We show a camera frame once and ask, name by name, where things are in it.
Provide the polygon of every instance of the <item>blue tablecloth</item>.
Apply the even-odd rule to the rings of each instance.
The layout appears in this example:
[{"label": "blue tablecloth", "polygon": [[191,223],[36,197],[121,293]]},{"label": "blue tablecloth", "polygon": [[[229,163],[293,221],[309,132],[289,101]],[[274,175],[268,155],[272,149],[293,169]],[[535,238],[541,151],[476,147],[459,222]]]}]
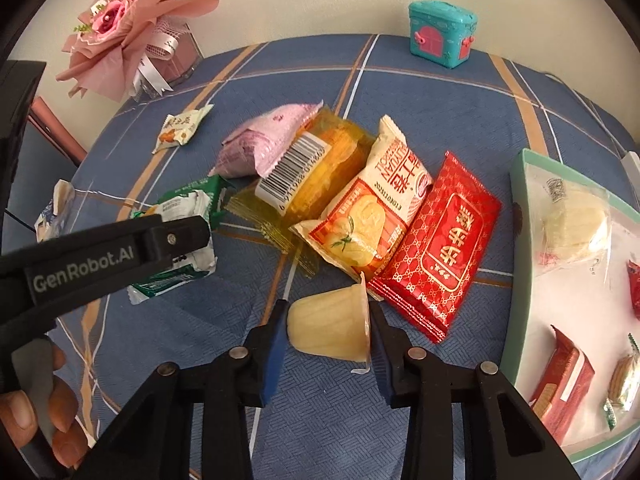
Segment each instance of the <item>blue tablecloth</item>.
[{"label": "blue tablecloth", "polygon": [[[165,116],[207,100],[215,108],[191,142],[152,156]],[[445,150],[452,150],[503,204],[481,269],[444,343],[434,346],[384,305],[392,324],[446,362],[500,362],[513,270],[509,169],[522,148],[548,153],[638,207],[612,140],[566,87],[547,76],[478,51],[448,70],[411,56],[407,38],[319,36],[209,57],[165,97],[127,102],[74,177],[78,193],[66,230],[126,218],[132,207],[203,177],[222,139],[242,121],[280,104],[320,100],[371,132],[389,114],[432,175]],[[626,149],[634,149],[613,117],[594,110]],[[90,434],[104,432],[157,364],[209,362],[240,344],[274,298],[288,295],[293,301],[350,284],[326,264],[306,278],[230,214],[213,242],[219,259],[212,276],[136,306],[119,291],[64,316],[52,332],[68,355],[69,366],[60,375],[78,393],[79,418]],[[373,374],[353,375],[351,367],[287,350],[273,401],[247,417],[257,479],[399,478],[408,411],[390,410]],[[200,467],[198,416],[194,478]],[[456,477],[463,478],[459,413],[456,420]],[[576,467],[585,479],[608,479],[636,440]]]}]

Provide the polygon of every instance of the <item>snack wrapper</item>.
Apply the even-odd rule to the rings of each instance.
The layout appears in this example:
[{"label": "snack wrapper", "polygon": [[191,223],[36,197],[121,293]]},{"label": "snack wrapper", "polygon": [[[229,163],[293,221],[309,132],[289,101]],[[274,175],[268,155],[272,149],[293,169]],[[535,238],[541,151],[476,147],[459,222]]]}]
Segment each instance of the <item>snack wrapper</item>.
[{"label": "snack wrapper", "polygon": [[269,176],[298,129],[315,117],[320,108],[322,102],[283,105],[244,122],[222,141],[222,150],[209,175]]},{"label": "snack wrapper", "polygon": [[613,430],[621,414],[631,410],[640,387],[640,350],[633,335],[629,334],[632,353],[620,359],[609,381],[604,412],[607,425]]},{"label": "snack wrapper", "polygon": [[[222,206],[229,187],[230,184],[219,176],[199,180],[166,193],[160,197],[158,204],[134,216],[159,214],[163,222],[202,216],[213,230],[225,213]],[[129,285],[129,299],[132,304],[138,304],[186,282],[209,276],[215,272],[217,260],[210,238],[206,247],[176,258],[170,270],[158,272],[144,283]]]},{"label": "snack wrapper", "polygon": [[[322,108],[301,128],[268,177],[231,198],[226,208],[252,222],[283,253],[300,247],[289,230],[303,220],[318,218],[322,210],[361,170],[374,138],[357,124]],[[300,266],[313,275],[317,257],[300,249]]]},{"label": "snack wrapper", "polygon": [[382,270],[407,232],[433,183],[389,116],[380,119],[367,165],[318,220],[295,231],[326,261],[358,281]]},{"label": "snack wrapper", "polygon": [[443,341],[499,213],[500,201],[447,152],[409,232],[369,290],[431,341]]},{"label": "snack wrapper", "polygon": [[529,405],[561,445],[595,372],[584,352],[555,326],[552,328],[556,332],[556,350]]},{"label": "snack wrapper", "polygon": [[607,191],[562,178],[550,178],[546,190],[552,204],[542,222],[538,248],[540,271],[583,262],[608,265],[611,214]]},{"label": "snack wrapper", "polygon": [[180,115],[167,115],[156,140],[156,147],[151,153],[172,148],[173,146],[184,146],[196,133],[200,121],[211,111],[213,105],[206,105],[199,110],[191,110]]},{"label": "snack wrapper", "polygon": [[69,209],[76,190],[66,180],[59,180],[53,188],[53,197],[38,216],[34,225],[38,243],[60,236],[68,218]]},{"label": "snack wrapper", "polygon": [[626,263],[629,273],[629,287],[631,289],[631,305],[636,318],[640,320],[640,266],[629,260]]}]

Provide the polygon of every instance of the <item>blue gripper pad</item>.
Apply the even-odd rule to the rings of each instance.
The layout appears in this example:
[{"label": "blue gripper pad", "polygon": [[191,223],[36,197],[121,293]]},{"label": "blue gripper pad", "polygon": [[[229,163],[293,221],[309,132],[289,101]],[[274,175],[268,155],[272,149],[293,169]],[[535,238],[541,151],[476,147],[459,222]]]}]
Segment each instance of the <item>blue gripper pad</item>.
[{"label": "blue gripper pad", "polygon": [[289,346],[289,339],[287,338],[287,313],[289,311],[289,305],[284,308],[284,311],[280,315],[280,318],[276,321],[274,327],[274,333],[272,338],[271,347],[264,363],[264,380],[262,382],[262,399],[265,404],[268,404],[276,392],[278,387],[278,380],[280,379],[280,372],[282,371],[282,364],[284,362],[284,353]]}]

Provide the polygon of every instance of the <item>teal toy box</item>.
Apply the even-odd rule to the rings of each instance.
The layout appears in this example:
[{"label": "teal toy box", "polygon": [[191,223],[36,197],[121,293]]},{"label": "teal toy box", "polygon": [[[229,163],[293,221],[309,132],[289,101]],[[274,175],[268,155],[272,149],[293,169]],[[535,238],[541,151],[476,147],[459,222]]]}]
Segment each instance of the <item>teal toy box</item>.
[{"label": "teal toy box", "polygon": [[478,17],[447,2],[423,0],[409,5],[411,53],[448,68],[466,61]]}]

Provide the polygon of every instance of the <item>pink flower bouquet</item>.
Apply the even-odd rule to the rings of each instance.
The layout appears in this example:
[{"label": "pink flower bouquet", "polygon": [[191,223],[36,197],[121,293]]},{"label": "pink flower bouquet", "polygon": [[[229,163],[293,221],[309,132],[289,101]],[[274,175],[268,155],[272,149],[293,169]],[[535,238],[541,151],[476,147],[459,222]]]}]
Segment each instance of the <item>pink flower bouquet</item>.
[{"label": "pink flower bouquet", "polygon": [[175,51],[177,40],[158,30],[166,30],[168,20],[207,14],[218,1],[95,0],[78,16],[81,25],[65,42],[63,52],[71,53],[69,68],[56,79],[76,79],[69,97],[92,90],[120,101],[134,88],[140,69],[150,65],[148,47],[160,48],[158,52],[169,57]]}]

